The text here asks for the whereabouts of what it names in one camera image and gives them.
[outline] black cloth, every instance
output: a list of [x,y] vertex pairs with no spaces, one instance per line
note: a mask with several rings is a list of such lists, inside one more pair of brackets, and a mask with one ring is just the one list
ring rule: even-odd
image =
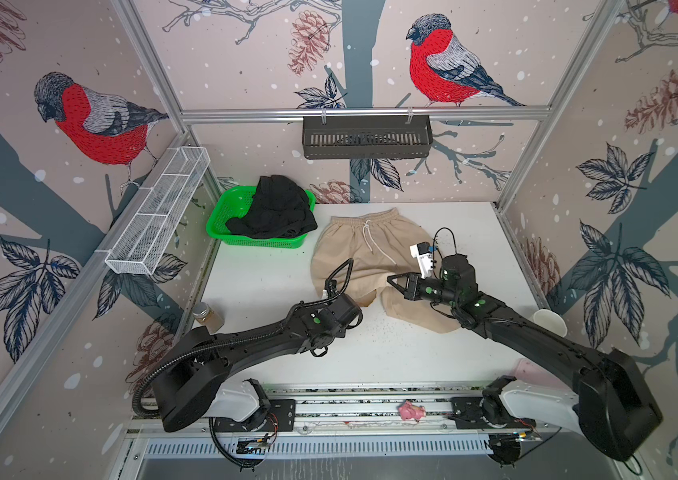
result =
[[233,235],[249,238],[296,238],[317,228],[304,189],[282,175],[259,177],[251,208],[243,218],[227,220]]

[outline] white tabletop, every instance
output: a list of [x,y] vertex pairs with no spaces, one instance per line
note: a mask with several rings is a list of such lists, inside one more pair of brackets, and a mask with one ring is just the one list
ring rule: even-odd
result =
[[[489,203],[316,205],[317,231],[300,249],[222,244],[203,300],[225,319],[222,333],[281,320],[299,300],[317,300],[310,261],[331,216],[362,216],[397,207],[429,234],[448,226],[461,254],[475,266],[479,288],[529,317],[534,297]],[[336,339],[322,358],[281,356],[239,372],[239,379],[299,388],[480,384],[514,370],[523,357],[459,329],[440,334],[384,314],[377,298],[363,323]]]

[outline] red bird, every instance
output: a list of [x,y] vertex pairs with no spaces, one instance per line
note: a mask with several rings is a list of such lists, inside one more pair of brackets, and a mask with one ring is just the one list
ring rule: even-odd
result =
[[76,84],[59,72],[40,79],[35,86],[35,102],[43,121],[53,118],[88,158],[128,167],[128,181],[121,185],[121,192],[128,185],[138,185],[131,180],[131,161],[147,148],[152,127],[168,118],[120,95],[100,94]]
[[408,31],[411,43],[411,81],[430,103],[454,102],[467,98],[494,97],[519,107],[523,104],[504,94],[480,65],[476,54],[467,50],[451,31],[446,15],[426,14]]

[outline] white drawstring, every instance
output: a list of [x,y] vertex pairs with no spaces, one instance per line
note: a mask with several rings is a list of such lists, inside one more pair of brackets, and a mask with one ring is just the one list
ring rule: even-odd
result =
[[397,265],[397,262],[395,262],[395,260],[393,260],[391,256],[385,254],[384,250],[382,250],[382,248],[377,244],[376,240],[374,240],[373,237],[371,236],[371,225],[368,224],[370,221],[371,220],[366,220],[366,223],[363,224],[363,240],[366,241],[366,246],[373,253],[373,248],[371,248],[371,244],[368,243],[368,238],[370,238],[371,242],[373,242],[373,244],[376,246],[376,248],[378,248],[379,251],[382,252],[382,255],[384,255],[388,259],[390,259],[390,261],[392,262],[393,265]]

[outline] green basket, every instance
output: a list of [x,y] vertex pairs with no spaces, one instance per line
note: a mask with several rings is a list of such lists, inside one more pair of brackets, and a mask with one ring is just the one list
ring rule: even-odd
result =
[[[232,187],[224,192],[214,207],[209,222],[205,225],[205,231],[209,233],[209,236],[218,238],[227,245],[299,248],[305,242],[307,234],[296,238],[268,238],[267,240],[256,240],[243,235],[230,234],[229,228],[227,228],[227,220],[233,216],[238,218],[245,216],[248,209],[251,208],[251,201],[254,199],[255,192],[256,187]],[[309,190],[305,190],[305,192],[310,199],[310,211],[313,211],[315,210],[315,195]]]

